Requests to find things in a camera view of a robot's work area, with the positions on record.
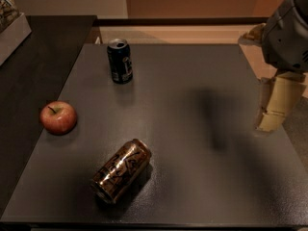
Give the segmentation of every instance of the red apple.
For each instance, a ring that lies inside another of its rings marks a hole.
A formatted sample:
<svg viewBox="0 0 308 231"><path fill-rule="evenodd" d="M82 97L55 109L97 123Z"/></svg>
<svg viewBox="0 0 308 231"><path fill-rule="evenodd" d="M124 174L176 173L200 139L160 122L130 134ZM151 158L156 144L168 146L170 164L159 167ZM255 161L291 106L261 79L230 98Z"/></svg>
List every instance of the red apple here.
<svg viewBox="0 0 308 231"><path fill-rule="evenodd" d="M54 101L41 110L39 120L49 133L63 135L76 125L77 113L71 105Z"/></svg>

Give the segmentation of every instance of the gray tabletop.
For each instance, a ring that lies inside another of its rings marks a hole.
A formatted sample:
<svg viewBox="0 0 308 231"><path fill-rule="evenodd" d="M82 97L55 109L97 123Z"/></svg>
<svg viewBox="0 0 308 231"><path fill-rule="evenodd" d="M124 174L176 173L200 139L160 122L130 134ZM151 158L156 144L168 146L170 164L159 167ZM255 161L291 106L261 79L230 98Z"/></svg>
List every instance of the gray tabletop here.
<svg viewBox="0 0 308 231"><path fill-rule="evenodd" d="M253 131L259 84L238 45L132 45L134 79L114 84L106 46L85 45L59 99L71 133L43 131L3 222L154 227L308 224L308 179L283 128ZM90 189L126 142L150 166L118 204Z"/></svg>

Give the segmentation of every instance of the black can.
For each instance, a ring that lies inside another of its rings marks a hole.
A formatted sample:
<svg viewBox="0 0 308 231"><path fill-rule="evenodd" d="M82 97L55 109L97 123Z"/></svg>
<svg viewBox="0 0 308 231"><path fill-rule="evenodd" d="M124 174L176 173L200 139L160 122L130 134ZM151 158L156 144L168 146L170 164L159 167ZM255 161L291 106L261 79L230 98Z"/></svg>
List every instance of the black can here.
<svg viewBox="0 0 308 231"><path fill-rule="evenodd" d="M133 79L131 50L125 39L110 40L107 47L113 81L125 84Z"/></svg>
<svg viewBox="0 0 308 231"><path fill-rule="evenodd" d="M126 142L90 180L94 192L106 203L116 204L152 156L138 139Z"/></svg>

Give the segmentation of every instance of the table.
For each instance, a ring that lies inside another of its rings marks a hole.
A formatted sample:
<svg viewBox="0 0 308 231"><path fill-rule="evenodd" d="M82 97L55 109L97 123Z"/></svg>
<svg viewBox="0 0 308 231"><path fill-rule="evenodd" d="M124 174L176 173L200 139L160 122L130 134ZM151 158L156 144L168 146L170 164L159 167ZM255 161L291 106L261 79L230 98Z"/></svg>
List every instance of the table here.
<svg viewBox="0 0 308 231"><path fill-rule="evenodd" d="M37 143L39 108L58 98L95 16L28 16L32 34L0 66L0 217Z"/></svg>
<svg viewBox="0 0 308 231"><path fill-rule="evenodd" d="M85 45L60 99L77 127L43 131L1 221L33 227L260 228L308 224L308 179L283 128L253 132L258 81L238 45L131 45L114 84L106 46ZM89 180L126 141L153 153L115 206Z"/></svg>

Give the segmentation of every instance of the soda can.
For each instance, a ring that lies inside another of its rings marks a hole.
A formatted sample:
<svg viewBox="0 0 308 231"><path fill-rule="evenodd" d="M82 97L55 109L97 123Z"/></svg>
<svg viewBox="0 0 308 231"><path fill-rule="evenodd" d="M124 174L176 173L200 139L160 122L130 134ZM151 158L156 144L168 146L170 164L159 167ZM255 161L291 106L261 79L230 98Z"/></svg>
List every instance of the soda can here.
<svg viewBox="0 0 308 231"><path fill-rule="evenodd" d="M110 40L107 53L113 81L118 84L130 82L133 78L133 68L127 41L119 38Z"/></svg>
<svg viewBox="0 0 308 231"><path fill-rule="evenodd" d="M152 154L138 139L126 142L90 180L94 192L108 204L116 204L149 164Z"/></svg>

